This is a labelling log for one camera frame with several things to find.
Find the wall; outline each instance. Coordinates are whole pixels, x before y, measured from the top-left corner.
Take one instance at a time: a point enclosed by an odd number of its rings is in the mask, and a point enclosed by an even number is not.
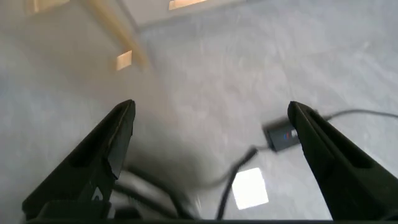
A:
[[[169,11],[170,0],[122,0],[139,27],[241,1],[244,0],[207,0]]]

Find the gray carpet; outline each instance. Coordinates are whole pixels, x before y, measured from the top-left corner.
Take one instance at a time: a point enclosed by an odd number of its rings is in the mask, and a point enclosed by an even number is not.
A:
[[[153,69],[76,73],[13,34],[0,36],[0,220],[117,103],[137,102],[126,163],[184,191],[212,219],[215,184],[290,100],[322,114],[346,108],[398,113],[398,1],[248,1],[145,27]],[[331,123],[398,174],[398,121],[349,115]],[[300,150],[262,151],[269,202],[225,219],[330,219]]]

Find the wooden stick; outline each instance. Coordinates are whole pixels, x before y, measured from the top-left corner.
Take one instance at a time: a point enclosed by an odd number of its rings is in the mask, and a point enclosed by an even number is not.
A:
[[[109,7],[103,0],[84,0],[94,10],[95,14],[102,21],[105,27],[112,32],[126,48],[126,51],[132,51],[132,57],[137,63],[144,67],[147,65],[147,57],[133,41],[128,31],[124,29],[123,25],[119,22],[118,18],[109,10]]]

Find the black cable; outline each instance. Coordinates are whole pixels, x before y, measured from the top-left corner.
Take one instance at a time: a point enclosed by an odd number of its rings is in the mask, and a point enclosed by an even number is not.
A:
[[[380,111],[373,111],[373,110],[364,110],[364,109],[352,109],[352,110],[344,110],[344,111],[339,111],[334,114],[331,114],[329,116],[324,116],[325,120],[330,120],[338,116],[343,116],[347,114],[355,114],[355,113],[362,113],[362,114],[373,114],[373,115],[378,115],[378,116],[386,116],[390,118],[396,118],[398,119],[397,114],[392,114],[392,113],[386,113],[386,112],[380,112]]]
[[[178,213],[178,217],[183,219],[195,219],[195,216],[191,214],[182,204],[183,201],[182,194],[177,192],[176,190],[170,188],[168,185],[160,181],[159,179],[155,178],[154,176],[150,175],[149,173],[138,169],[134,166],[127,167],[127,171],[136,175],[137,177],[141,178],[142,180],[152,184],[153,186],[157,187],[158,189],[162,190],[163,192],[167,193]]]
[[[145,196],[142,196],[141,194],[139,194],[138,192],[136,192],[133,189],[130,189],[128,187],[122,186],[118,183],[116,183],[113,187],[113,190],[122,194],[125,194],[131,198],[136,199],[138,202],[146,205],[147,207],[149,207],[150,209],[152,209],[153,211],[159,212],[160,214],[162,214],[163,216],[167,217],[167,218],[175,218],[177,219],[178,216],[176,214],[174,214],[173,211],[169,210],[168,208],[164,207],[163,205],[153,201],[150,198],[147,198]]]
[[[228,179],[228,183],[224,189],[223,196],[221,197],[221,202],[220,205],[218,206],[218,211],[217,211],[217,220],[223,219],[224,216],[224,211],[226,207],[226,202],[229,197],[229,193],[232,188],[232,183],[234,182],[234,179],[236,177],[236,174],[238,173],[239,169],[245,165],[247,162],[249,162],[258,152],[258,149],[256,148],[251,148],[246,155],[242,159],[240,159],[235,165],[232,166],[231,168],[231,176]]]

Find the power cord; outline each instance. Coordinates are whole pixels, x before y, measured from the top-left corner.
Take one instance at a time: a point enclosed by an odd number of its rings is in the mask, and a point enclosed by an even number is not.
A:
[[[385,116],[385,117],[390,117],[390,118],[395,118],[398,119],[397,114],[392,114],[392,113],[386,113],[386,112],[380,112],[380,111],[373,111],[373,110],[365,110],[365,109],[351,109],[351,110],[343,110],[336,112],[334,114],[331,114],[329,116],[324,116],[323,118],[325,120],[330,120],[339,116],[343,115],[348,115],[348,114],[371,114],[371,115],[378,115],[378,116]]]
[[[220,205],[218,206],[218,211],[217,211],[217,216],[216,220],[222,220],[224,217],[224,211],[226,207],[226,203],[229,197],[229,193],[231,192],[232,184],[235,180],[236,174],[240,170],[240,168],[248,163],[255,155],[257,155],[258,149],[256,148],[251,148],[248,150],[248,152],[243,156],[242,159],[240,159],[235,165],[232,166],[231,168],[231,175],[228,179],[227,185],[224,189],[223,195],[221,197],[221,202]]]

